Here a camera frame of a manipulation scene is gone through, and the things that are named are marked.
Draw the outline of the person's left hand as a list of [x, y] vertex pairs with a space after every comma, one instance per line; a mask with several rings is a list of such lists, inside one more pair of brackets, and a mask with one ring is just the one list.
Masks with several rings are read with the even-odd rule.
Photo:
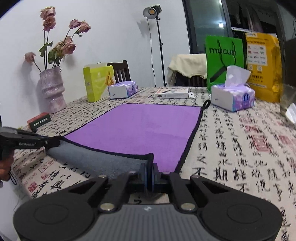
[[0, 163], [0, 178], [2, 181], [8, 181], [10, 179], [9, 172], [11, 165], [14, 162], [14, 151], [12, 151], [6, 159], [3, 159]]

